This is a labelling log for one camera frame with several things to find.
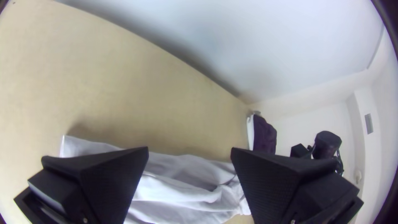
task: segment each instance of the white wall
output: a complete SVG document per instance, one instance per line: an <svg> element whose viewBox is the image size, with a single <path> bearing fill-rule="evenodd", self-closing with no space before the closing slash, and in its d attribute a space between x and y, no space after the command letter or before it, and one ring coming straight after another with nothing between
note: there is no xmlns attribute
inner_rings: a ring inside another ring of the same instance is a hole
<svg viewBox="0 0 398 224"><path fill-rule="evenodd" d="M278 119L345 101L356 89L373 83L386 66L392 52L393 46L388 32L384 28L379 47L368 69L280 97L267 99L250 105L250 108L261 111L266 119Z"/></svg>
<svg viewBox="0 0 398 224"><path fill-rule="evenodd" d="M143 35L245 102L370 64L382 29L368 0L59 0Z"/></svg>
<svg viewBox="0 0 398 224"><path fill-rule="evenodd" d="M345 102L280 119L267 119L267 122L277 130L276 153L284 156L289 156L290 148L297 144L313 145L316 134L321 131L331 131L340 136L344 177L354 182L354 142Z"/></svg>
<svg viewBox="0 0 398 224"><path fill-rule="evenodd" d="M376 202L381 178L381 131L379 115L376 109L375 100L371 88L363 87L354 93L359 114L354 114L361 118L362 135L364 136L364 149L356 148L357 155L364 153L363 188L361 199L364 205L357 215L356 223L372 223L378 213ZM373 133L367 134L364 116L371 114L373 123Z"/></svg>
<svg viewBox="0 0 398 224"><path fill-rule="evenodd" d="M372 86L381 130L381 178L375 217L390 190L398 166L398 63L392 52L381 76Z"/></svg>

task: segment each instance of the black frame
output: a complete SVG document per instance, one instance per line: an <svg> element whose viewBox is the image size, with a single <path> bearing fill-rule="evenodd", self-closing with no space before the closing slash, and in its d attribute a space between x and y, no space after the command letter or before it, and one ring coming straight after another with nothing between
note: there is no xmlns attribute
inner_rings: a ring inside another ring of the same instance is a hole
<svg viewBox="0 0 398 224"><path fill-rule="evenodd" d="M398 1L396 0L372 0L377 12L380 14L387 32L390 35L395 54L398 57ZM379 214L374 223L396 223L398 213L395 209L398 207L398 167L395 173L390 191L384 201Z"/></svg>

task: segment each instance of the beige wall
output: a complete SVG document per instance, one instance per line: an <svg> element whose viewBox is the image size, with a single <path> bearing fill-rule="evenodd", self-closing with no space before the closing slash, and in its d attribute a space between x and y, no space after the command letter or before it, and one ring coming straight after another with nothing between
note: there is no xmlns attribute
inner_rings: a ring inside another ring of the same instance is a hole
<svg viewBox="0 0 398 224"><path fill-rule="evenodd" d="M50 0L10 0L0 16L0 212L27 223L12 199L65 133L229 160L231 147L247 148L246 112L120 27Z"/></svg>

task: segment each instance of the black object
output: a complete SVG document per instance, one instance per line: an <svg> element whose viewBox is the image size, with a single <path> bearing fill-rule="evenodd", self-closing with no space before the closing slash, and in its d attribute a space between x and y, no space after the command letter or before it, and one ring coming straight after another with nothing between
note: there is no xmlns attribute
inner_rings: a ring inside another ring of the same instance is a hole
<svg viewBox="0 0 398 224"><path fill-rule="evenodd" d="M14 201L33 224L122 224L148 148L73 158L44 156Z"/></svg>
<svg viewBox="0 0 398 224"><path fill-rule="evenodd" d="M302 144L298 144L291 148L290 157L311 159L311 151Z"/></svg>
<svg viewBox="0 0 398 224"><path fill-rule="evenodd" d="M380 14L387 32L393 43L395 55L398 57L398 1L396 0L372 0L373 5ZM398 167L390 191L384 204L374 220L375 224L396 223L398 220Z"/></svg>
<svg viewBox="0 0 398 224"><path fill-rule="evenodd" d="M321 131L315 137L315 144L310 149L314 159L334 158L337 160L336 172L343 176L344 166L340 156L341 138L330 132Z"/></svg>
<svg viewBox="0 0 398 224"><path fill-rule="evenodd" d="M277 148L277 131L257 114L253 115L254 141L253 151L275 154Z"/></svg>
<svg viewBox="0 0 398 224"><path fill-rule="evenodd" d="M343 224L363 205L359 189L335 173L335 159L237 148L232 148L231 159L257 224Z"/></svg>
<svg viewBox="0 0 398 224"><path fill-rule="evenodd" d="M330 131L321 131L315 137L314 159L332 158L341 146L341 138Z"/></svg>

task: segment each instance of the white bedsheet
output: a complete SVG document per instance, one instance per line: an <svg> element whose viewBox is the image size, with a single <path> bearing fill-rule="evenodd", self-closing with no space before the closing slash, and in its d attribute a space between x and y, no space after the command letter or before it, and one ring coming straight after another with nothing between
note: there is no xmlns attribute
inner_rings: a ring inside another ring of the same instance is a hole
<svg viewBox="0 0 398 224"><path fill-rule="evenodd" d="M115 150L121 149L64 136L60 157ZM250 210L231 163L149 152L124 223L218 224L237 214Z"/></svg>

